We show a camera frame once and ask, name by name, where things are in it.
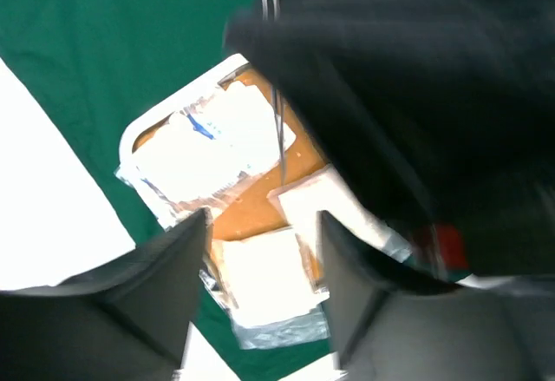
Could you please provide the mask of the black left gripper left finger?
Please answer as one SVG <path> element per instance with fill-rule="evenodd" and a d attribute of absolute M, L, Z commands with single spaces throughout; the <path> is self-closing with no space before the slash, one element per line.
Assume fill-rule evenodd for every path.
<path fill-rule="evenodd" d="M 201 208 L 153 241 L 66 279 L 1 293 L 3 380 L 172 380 L 198 309 Z"/>

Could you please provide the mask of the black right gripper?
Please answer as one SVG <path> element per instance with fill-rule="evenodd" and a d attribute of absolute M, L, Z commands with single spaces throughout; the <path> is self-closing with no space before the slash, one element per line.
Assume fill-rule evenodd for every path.
<path fill-rule="evenodd" d="M 554 271 L 554 0 L 281 0 L 225 30 L 358 201 L 481 277 Z"/>

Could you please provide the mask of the stainless steel instrument tray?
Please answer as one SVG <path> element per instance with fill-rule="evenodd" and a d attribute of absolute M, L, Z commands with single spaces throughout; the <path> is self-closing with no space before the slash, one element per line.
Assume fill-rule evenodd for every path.
<path fill-rule="evenodd" d="M 131 122 L 121 137 L 120 164 L 148 141 L 170 115 L 211 95 L 216 88 L 226 89 L 231 82 L 235 81 L 257 86 L 271 105 L 269 83 L 243 56 L 235 54 L 207 70 L 205 74 Z M 300 121 L 290 110 L 284 111 L 284 149 L 286 160 L 284 185 L 307 178 L 324 165 L 322 156 L 314 147 Z M 204 208 L 211 215 L 214 223 L 212 234 L 215 239 L 242 240 L 285 226 L 286 222 L 280 210 L 268 199 L 270 192 L 281 186 L 283 185 L 278 161 L 277 165 L 267 173 L 242 180 L 222 193 L 223 209 L 199 207 L 196 210 Z"/>

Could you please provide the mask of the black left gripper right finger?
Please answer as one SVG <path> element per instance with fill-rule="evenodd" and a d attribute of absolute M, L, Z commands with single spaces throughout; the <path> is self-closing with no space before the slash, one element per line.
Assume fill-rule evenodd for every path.
<path fill-rule="evenodd" d="M 462 286 L 406 266 L 319 214 L 326 312 L 350 380 L 551 380 L 554 279 Z"/>

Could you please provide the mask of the dark green surgical cloth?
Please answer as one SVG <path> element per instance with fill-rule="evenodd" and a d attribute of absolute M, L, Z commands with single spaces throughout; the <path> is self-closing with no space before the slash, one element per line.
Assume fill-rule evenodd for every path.
<path fill-rule="evenodd" d="M 222 58 L 254 0 L 1 0 L 1 287 L 57 284 L 160 225 L 115 177 L 126 126 Z"/>

